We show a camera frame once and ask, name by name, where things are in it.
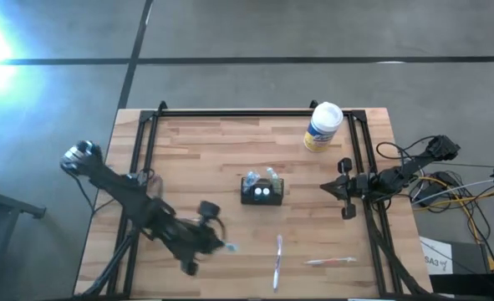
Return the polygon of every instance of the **disinfecting wipes container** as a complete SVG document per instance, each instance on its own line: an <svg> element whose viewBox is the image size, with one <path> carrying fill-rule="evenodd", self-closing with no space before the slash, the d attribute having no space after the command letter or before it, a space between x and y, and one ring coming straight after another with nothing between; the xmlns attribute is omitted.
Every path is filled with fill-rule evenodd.
<svg viewBox="0 0 494 301"><path fill-rule="evenodd" d="M325 151L344 119L344 112L334 104L323 102L313 111L304 145L311 151Z"/></svg>

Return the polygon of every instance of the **wooden table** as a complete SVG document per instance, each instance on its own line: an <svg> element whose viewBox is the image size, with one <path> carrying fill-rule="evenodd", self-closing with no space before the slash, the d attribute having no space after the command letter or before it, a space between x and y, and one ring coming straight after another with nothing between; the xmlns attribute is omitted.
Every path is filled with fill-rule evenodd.
<svg viewBox="0 0 494 301"><path fill-rule="evenodd" d="M394 141L387 109L366 112L373 144ZM117 115L106 164L118 173L130 168L139 114L140 110L120 110ZM336 178L335 166L341 158L353 158L349 127L344 122L330 149L313 153L303 145L308 122L308 117L161 117L152 168L164 180L164 199L178 217L196 217L200 200L215 202L222 209L228 240L239 248L235 253L221 250L208 258L192 278L181 272L179 262L161 242L141 236L131 298L376 297L360 201L354 200L357 217L344 221L343 203L318 187ZM143 166L145 149L143 145L139 166ZM391 151L395 156L395 150L385 150ZM376 159L380 170L398 164L379 156ZM250 170L263 173L266 166L285 180L283 205L242 206L241 176ZM108 200L109 195L101 192L97 206ZM88 288L110 260L120 209L114 202L92 219L76 293ZM420 285L430 290L408 200L394 198L388 216L397 255ZM283 258L279 290L274 293L278 234L283 235ZM303 264L334 257L358 261L316 268ZM383 267L391 290L385 260ZM124 268L120 281L124 280Z"/></svg>

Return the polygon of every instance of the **gray floor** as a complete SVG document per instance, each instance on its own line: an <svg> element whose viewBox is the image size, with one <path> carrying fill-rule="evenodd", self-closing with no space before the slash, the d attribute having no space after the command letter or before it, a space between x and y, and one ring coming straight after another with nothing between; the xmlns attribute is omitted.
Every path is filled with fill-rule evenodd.
<svg viewBox="0 0 494 301"><path fill-rule="evenodd" d="M0 32L14 59L129 58L143 4L0 1ZM494 0L156 0L141 52L302 55L494 55ZM108 144L126 68L0 67L0 192L48 208L43 220L19 220L0 300L72 293L89 209L59 157L80 139ZM311 99L388 107L399 144L447 134L462 147L456 162L494 165L494 63L139 66L128 108L160 100L173 108L304 107ZM426 171L447 167L466 182L491 174ZM494 249L494 199L482 206ZM415 217L423 236L472 241L462 212Z"/></svg>

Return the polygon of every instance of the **white sign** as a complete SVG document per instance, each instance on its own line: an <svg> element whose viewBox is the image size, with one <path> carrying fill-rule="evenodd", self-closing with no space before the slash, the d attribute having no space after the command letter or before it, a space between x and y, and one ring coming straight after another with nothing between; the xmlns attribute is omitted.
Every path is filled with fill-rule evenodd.
<svg viewBox="0 0 494 301"><path fill-rule="evenodd" d="M429 275L453 274L453 262L449 259L453 256L451 245L425 237L420 240Z"/></svg>

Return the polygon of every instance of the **white lid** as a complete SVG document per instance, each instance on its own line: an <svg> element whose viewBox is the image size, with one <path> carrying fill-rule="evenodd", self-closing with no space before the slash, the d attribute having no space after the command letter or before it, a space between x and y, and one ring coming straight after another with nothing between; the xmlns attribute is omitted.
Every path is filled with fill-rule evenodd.
<svg viewBox="0 0 494 301"><path fill-rule="evenodd" d="M344 119L344 112L335 104L323 102L313 111L312 122L322 131L335 131Z"/></svg>

